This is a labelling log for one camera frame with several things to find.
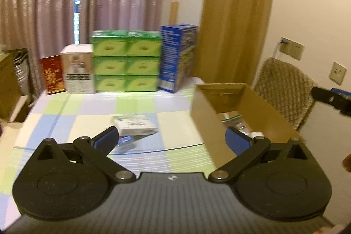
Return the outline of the clear blue floss box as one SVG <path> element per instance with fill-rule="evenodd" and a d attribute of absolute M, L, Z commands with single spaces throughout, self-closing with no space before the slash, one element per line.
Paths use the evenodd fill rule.
<path fill-rule="evenodd" d="M 136 140 L 133 136 L 120 137 L 115 147 L 117 153 L 125 153 L 136 147 Z"/>

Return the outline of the white rectangular medicine box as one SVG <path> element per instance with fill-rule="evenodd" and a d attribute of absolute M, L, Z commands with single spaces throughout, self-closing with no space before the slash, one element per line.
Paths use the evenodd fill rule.
<path fill-rule="evenodd" d="M 152 135 L 157 127 L 145 115 L 116 115 L 112 122 L 121 137 Z"/>

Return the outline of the quilted chair back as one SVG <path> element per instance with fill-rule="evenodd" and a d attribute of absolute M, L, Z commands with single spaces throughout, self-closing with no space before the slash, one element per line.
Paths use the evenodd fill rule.
<path fill-rule="evenodd" d="M 254 91 L 298 130 L 313 107 L 311 90 L 316 86 L 299 68 L 270 57 L 262 66 Z"/>

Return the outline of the open cardboard box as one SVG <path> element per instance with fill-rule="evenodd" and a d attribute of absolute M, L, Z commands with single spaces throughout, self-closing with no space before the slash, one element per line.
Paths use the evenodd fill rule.
<path fill-rule="evenodd" d="M 197 84 L 190 115 L 216 168 L 236 157 L 225 141 L 228 126 L 242 123 L 273 143 L 302 139 L 288 121 L 247 84 Z"/>

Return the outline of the checkered tablecloth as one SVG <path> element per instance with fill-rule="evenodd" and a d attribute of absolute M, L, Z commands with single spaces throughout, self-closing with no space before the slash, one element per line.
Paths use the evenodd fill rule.
<path fill-rule="evenodd" d="M 110 158 L 140 172 L 202 172 L 215 169 L 190 117 L 198 78 L 190 78 L 176 93 L 95 93 L 40 95 L 23 123 L 1 124 L 1 228 L 19 217 L 11 191 L 20 170 L 44 138 L 70 143 L 93 137 L 113 124 L 118 114 L 143 114 L 156 127 L 154 135 L 129 142 Z"/>

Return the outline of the white photo product box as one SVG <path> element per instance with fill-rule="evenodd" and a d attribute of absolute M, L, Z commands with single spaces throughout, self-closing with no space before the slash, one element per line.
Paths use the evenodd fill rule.
<path fill-rule="evenodd" d="M 73 44 L 61 51 L 63 78 L 68 93 L 95 93 L 91 44 Z"/>

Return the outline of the green tissue pack stack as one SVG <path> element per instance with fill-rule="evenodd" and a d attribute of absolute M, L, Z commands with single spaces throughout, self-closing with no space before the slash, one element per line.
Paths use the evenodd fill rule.
<path fill-rule="evenodd" d="M 99 30 L 93 32 L 90 42 L 97 92 L 158 90 L 159 31 Z"/>

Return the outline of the red gift bag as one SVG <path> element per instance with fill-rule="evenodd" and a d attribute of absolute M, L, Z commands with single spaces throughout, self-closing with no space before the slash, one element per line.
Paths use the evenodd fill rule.
<path fill-rule="evenodd" d="M 61 56 L 50 56 L 39 60 L 48 95 L 65 91 Z"/>

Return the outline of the striped shopping bag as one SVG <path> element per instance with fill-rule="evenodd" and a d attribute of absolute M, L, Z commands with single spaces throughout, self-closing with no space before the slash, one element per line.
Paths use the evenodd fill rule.
<path fill-rule="evenodd" d="M 15 49 L 12 51 L 14 57 L 14 69 L 18 84 L 23 95 L 32 98 L 30 90 L 30 66 L 28 52 L 26 49 Z"/>

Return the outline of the blue milk carton box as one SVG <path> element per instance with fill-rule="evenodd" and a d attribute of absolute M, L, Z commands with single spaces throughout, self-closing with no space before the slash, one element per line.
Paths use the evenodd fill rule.
<path fill-rule="evenodd" d="M 198 26 L 171 24 L 161 27 L 162 49 L 159 88 L 175 93 L 193 70 Z"/>

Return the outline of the brown curtain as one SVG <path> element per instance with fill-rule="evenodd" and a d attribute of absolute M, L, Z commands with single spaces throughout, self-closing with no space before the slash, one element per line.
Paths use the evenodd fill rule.
<path fill-rule="evenodd" d="M 252 84 L 272 0 L 204 0 L 194 75 L 207 83 Z"/>

